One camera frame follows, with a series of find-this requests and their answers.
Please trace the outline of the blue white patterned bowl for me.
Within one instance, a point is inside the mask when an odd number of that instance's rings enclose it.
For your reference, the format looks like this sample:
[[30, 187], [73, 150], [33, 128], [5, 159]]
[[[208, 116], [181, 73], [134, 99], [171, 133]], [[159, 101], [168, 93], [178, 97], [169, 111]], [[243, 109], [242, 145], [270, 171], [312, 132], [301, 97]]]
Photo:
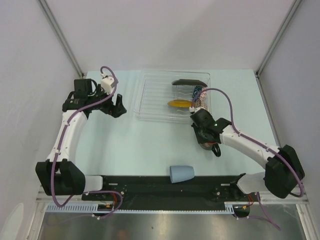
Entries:
[[203, 90], [203, 88], [204, 87], [200, 86], [200, 85], [199, 86], [195, 86], [194, 90], [193, 90], [192, 98], [197, 100], [200, 97], [199, 93]]

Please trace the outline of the black floral square plate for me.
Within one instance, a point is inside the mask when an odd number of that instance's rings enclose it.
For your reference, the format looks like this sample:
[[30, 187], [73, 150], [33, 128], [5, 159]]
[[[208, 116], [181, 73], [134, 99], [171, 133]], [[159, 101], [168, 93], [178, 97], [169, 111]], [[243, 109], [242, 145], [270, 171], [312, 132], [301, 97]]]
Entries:
[[173, 86], [208, 86], [205, 82], [200, 81], [198, 79], [178, 79], [174, 80], [171, 84]]

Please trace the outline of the light blue cup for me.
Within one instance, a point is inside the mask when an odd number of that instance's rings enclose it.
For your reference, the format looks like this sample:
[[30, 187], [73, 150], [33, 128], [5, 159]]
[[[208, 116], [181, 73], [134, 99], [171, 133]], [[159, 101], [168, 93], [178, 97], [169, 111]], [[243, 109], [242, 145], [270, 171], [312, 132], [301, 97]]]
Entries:
[[195, 177], [195, 171], [189, 165], [172, 165], [169, 167], [169, 177], [172, 184], [189, 181]]

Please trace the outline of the white wire dish rack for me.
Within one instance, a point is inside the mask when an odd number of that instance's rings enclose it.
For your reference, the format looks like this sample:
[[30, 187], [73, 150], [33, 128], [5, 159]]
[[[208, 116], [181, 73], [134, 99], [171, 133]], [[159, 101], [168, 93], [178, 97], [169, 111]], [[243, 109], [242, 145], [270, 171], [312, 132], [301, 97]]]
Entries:
[[192, 101], [195, 86], [172, 85], [179, 79], [200, 80], [211, 86], [211, 75], [208, 72], [178, 70], [143, 70], [140, 74], [134, 112], [140, 120], [158, 122], [186, 123], [191, 122], [189, 108], [172, 107], [172, 100]]

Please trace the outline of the red white patterned bowl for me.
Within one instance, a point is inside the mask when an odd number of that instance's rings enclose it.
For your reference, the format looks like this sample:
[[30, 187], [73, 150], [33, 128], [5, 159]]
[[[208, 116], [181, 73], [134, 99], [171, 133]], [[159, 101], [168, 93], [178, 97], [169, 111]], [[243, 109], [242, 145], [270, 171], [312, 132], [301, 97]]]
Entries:
[[199, 98], [197, 100], [195, 100], [195, 107], [201, 107], [202, 109], [205, 109], [205, 110], [209, 110], [208, 108], [208, 105], [207, 105], [207, 96], [208, 96], [208, 93], [206, 91], [202, 92], [199, 96]]

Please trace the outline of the yellow round saucer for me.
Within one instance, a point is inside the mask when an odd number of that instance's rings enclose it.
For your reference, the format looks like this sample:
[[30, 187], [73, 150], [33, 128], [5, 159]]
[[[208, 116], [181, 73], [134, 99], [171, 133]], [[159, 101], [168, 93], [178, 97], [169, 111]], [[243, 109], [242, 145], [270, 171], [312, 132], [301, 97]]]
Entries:
[[185, 99], [175, 99], [169, 101], [167, 105], [175, 108], [191, 108], [195, 106], [195, 103]]

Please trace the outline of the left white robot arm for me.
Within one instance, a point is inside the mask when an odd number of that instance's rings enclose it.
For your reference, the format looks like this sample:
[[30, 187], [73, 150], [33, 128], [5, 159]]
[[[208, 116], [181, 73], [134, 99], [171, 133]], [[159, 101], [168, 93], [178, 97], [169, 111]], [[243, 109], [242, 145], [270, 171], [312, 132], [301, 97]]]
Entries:
[[123, 97], [118, 94], [112, 101], [117, 79], [105, 76], [100, 83], [93, 79], [74, 80], [71, 91], [62, 105], [62, 122], [54, 146], [35, 172], [48, 196], [81, 195], [93, 191], [100, 200], [110, 196], [111, 188], [100, 175], [85, 175], [76, 166], [76, 151], [82, 130], [92, 111], [101, 111], [113, 118], [127, 112]]

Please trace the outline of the red black mug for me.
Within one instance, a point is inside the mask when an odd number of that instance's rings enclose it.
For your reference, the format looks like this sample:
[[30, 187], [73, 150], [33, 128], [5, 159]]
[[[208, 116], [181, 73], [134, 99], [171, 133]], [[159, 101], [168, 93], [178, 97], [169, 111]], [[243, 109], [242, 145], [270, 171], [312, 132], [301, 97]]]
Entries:
[[210, 141], [210, 142], [206, 142], [206, 143], [200, 143], [199, 145], [204, 150], [213, 152], [213, 154], [218, 158], [222, 155], [222, 152], [221, 152], [221, 149], [220, 149], [218, 142]]

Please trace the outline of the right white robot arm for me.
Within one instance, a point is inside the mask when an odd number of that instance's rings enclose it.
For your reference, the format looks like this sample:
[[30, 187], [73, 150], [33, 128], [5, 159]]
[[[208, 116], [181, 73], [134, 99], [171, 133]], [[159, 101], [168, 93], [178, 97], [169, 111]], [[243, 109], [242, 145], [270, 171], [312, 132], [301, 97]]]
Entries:
[[224, 118], [214, 120], [212, 115], [201, 107], [190, 107], [192, 128], [197, 142], [222, 144], [231, 147], [258, 163], [263, 172], [241, 174], [230, 188], [231, 196], [242, 201], [248, 194], [269, 191], [274, 196], [285, 199], [305, 177], [295, 149], [261, 143], [256, 139], [236, 131], [232, 123]]

